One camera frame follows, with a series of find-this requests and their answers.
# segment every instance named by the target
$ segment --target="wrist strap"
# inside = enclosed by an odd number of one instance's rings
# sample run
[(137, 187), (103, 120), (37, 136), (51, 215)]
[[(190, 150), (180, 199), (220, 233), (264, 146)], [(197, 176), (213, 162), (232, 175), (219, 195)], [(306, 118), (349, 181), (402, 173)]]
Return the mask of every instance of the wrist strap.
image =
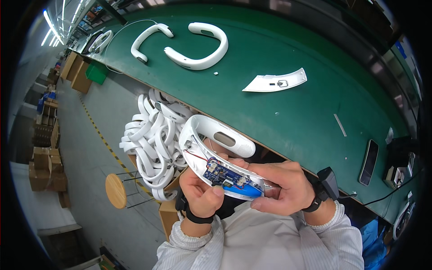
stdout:
[(206, 217), (206, 218), (201, 218), (201, 217), (197, 217), (196, 215), (192, 214), (190, 208), (189, 208), (189, 204), (187, 204), (186, 206), (186, 217), (188, 220), (192, 221), (193, 223), (197, 223), (197, 224), (211, 224), (213, 222), (213, 216), (210, 217)]
[(321, 205), (321, 199), (318, 198), (318, 196), (315, 196), (314, 200), (312, 201), (311, 205), (308, 208), (302, 209), (303, 212), (314, 212), (316, 209), (318, 209)]

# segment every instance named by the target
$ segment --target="wooden stool seat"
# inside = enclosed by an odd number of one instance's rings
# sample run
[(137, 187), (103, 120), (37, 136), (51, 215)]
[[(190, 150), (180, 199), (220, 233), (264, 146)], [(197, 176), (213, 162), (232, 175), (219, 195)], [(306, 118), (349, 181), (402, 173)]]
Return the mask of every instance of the wooden stool seat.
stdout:
[(118, 209), (126, 207), (126, 190), (120, 178), (116, 174), (109, 174), (105, 180), (105, 190), (108, 199)]

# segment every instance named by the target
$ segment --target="workbench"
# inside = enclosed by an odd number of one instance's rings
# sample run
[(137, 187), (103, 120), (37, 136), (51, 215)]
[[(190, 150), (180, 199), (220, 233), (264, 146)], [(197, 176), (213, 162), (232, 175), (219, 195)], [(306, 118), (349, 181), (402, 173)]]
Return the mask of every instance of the workbench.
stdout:
[[(339, 189), (346, 194), (356, 192), (355, 199), (361, 203), (392, 191), (381, 180), (387, 158), (385, 139), (390, 127), (394, 137), (406, 136), (408, 130), (372, 75), (334, 44), (289, 20), (234, 6), (163, 6), (125, 18), (129, 22), (153, 19), (164, 23), (174, 37), (163, 33), (148, 37), (140, 46), (149, 59), (145, 65), (132, 56), (130, 48), (153, 22), (138, 22), (123, 29), (103, 52), (86, 57), (174, 96), (314, 174), (330, 166)], [(182, 68), (163, 51), (172, 47), (189, 58), (201, 59), (218, 48), (217, 39), (190, 33), (187, 26), (191, 22), (214, 24), (228, 37), (226, 55), (209, 69)], [(105, 26), (104, 32), (114, 33), (123, 27), (116, 21)], [(75, 49), (78, 53), (84, 42), (84, 38), (79, 40)], [(308, 80), (299, 86), (270, 93), (241, 91), (257, 75), (288, 74), (301, 67)], [(371, 183), (366, 187), (358, 178), (370, 139), (380, 149)], [(367, 207), (392, 223), (408, 192), (413, 190), (415, 194), (416, 187), (413, 180)]]

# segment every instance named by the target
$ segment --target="digital display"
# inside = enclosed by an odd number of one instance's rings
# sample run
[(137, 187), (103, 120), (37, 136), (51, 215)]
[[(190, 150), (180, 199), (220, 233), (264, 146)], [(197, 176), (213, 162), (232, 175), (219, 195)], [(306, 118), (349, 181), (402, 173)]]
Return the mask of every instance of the digital display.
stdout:
[(369, 141), (369, 148), (365, 158), (362, 174), (360, 175), (360, 183), (369, 185), (371, 182), (372, 174), (374, 172), (375, 163), (378, 156), (378, 144), (373, 140)]

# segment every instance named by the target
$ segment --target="stool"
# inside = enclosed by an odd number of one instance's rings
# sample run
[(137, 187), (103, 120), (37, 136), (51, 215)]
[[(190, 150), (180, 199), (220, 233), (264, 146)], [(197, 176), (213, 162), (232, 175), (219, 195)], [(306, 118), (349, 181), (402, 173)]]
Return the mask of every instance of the stool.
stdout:
[(126, 195), (126, 189), (124, 188), (123, 182), (129, 181), (129, 180), (136, 180), (136, 179), (141, 178), (141, 177), (138, 177), (138, 178), (134, 177), (134, 178), (130, 178), (130, 179), (121, 180), (119, 175), (124, 175), (124, 174), (129, 174), (130, 176), (133, 176), (133, 174), (131, 172), (125, 172), (125, 173), (119, 173), (119, 174), (111, 173), (107, 176), (107, 178), (105, 180), (105, 190), (106, 190), (108, 199), (110, 200), (112, 205), (114, 205), (114, 207), (116, 207), (118, 209), (132, 208), (132, 207), (135, 207), (137, 205), (140, 205), (140, 204), (146, 203), (148, 201), (154, 200), (154, 198), (152, 198), (150, 200), (146, 200), (146, 201), (143, 201), (141, 203), (137, 203), (137, 204), (132, 205), (132, 206), (126, 206), (127, 197), (138, 194), (139, 191), (137, 189), (136, 193)]

